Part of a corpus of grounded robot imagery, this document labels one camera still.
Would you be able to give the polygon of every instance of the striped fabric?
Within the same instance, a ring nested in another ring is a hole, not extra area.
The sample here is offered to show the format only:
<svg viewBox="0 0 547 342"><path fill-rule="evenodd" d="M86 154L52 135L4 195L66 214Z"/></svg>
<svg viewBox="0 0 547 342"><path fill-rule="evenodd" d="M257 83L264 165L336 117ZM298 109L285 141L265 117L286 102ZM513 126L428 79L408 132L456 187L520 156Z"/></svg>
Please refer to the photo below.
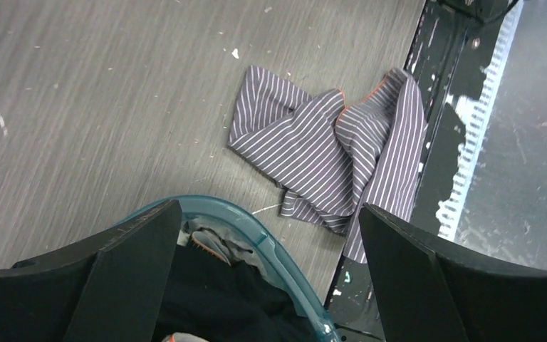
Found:
<svg viewBox="0 0 547 342"><path fill-rule="evenodd" d="M229 146L287 189L282 216L347 234L344 255L365 263L359 208L409 220L426 122L417 84L400 69L363 102L344 100L338 89L312 96L251 66Z"/></svg>

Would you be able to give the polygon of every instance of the paint speck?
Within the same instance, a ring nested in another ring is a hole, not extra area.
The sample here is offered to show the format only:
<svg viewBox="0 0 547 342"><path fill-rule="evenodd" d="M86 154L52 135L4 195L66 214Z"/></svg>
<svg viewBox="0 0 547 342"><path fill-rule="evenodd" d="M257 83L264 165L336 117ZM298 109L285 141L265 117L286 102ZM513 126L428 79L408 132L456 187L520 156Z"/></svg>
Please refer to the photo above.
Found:
<svg viewBox="0 0 547 342"><path fill-rule="evenodd" d="M5 120L3 120L3 116L1 116L1 113L0 113L0 126L1 126L1 129L3 130L3 136L6 137L7 127L5 127Z"/></svg>

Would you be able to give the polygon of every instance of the fabric fold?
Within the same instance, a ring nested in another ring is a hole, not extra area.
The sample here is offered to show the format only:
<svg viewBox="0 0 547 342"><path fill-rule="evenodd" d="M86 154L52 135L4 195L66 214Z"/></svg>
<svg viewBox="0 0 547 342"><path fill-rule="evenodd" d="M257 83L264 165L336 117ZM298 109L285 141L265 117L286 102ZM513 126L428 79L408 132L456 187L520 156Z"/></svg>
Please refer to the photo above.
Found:
<svg viewBox="0 0 547 342"><path fill-rule="evenodd" d="M344 255L365 262L357 213L375 204L409 220L426 122L417 84L393 69L364 101L333 89L312 96L249 67L229 146L287 189L281 215L347 234Z"/></svg>

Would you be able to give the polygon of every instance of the floor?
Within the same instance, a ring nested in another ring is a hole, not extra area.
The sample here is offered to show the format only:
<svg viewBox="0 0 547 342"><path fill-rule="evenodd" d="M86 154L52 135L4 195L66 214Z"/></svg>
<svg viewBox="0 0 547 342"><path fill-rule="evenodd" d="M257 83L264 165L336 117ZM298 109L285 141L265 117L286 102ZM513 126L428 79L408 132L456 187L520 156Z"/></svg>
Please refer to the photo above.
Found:
<svg viewBox="0 0 547 342"><path fill-rule="evenodd" d="M353 103L403 65L423 2L0 0L0 268L170 195L277 204L226 149L246 67ZM323 299L343 239L276 213L256 216Z"/></svg>

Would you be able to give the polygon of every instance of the orange trim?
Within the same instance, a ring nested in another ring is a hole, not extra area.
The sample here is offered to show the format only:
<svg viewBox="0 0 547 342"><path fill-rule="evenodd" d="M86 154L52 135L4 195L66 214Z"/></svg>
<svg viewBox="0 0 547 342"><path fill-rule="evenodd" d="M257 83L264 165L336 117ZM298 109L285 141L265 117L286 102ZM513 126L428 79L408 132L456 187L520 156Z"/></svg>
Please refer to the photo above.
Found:
<svg viewBox="0 0 547 342"><path fill-rule="evenodd" d="M210 254L213 254L214 257L218 258L219 260L221 260L222 262L226 263L229 265L229 263L227 261L225 261L225 259L223 259L222 256L219 255L219 253L217 253L216 251L212 250L211 248L209 248L208 246L205 246L203 243L201 243L200 241L196 240L196 238L194 238L193 235L190 235L189 236L190 239L192 239L192 241L197 244L198 246L200 246L200 248L204 249L205 251L209 252Z"/></svg>
<svg viewBox="0 0 547 342"><path fill-rule="evenodd" d="M366 96L365 98L363 98L363 100L361 100L360 102L358 102L358 103L356 103L356 104L354 104L354 105L359 105L360 103L366 102L366 100L367 100L368 98L370 98L372 95L374 95L374 94L380 89L380 87L382 87L382 85L385 84L385 82L387 81L387 77L388 77L388 76L389 76L388 74L385 75L385 77L382 78L382 81L380 81L380 83L378 83L378 85L376 86L376 88L374 88L374 90L372 90L372 92L371 92L370 94L368 94L368 96ZM335 120L335 122L334 122L335 124L336 124L336 122L338 121L338 119L340 119L340 117L342 117L343 114L345 114L345 112L347 111L347 109L349 109L349 107L351 107L351 105L350 105L350 106L345 106L345 109L343 109L343 111L340 112L340 114L336 117L336 120Z"/></svg>

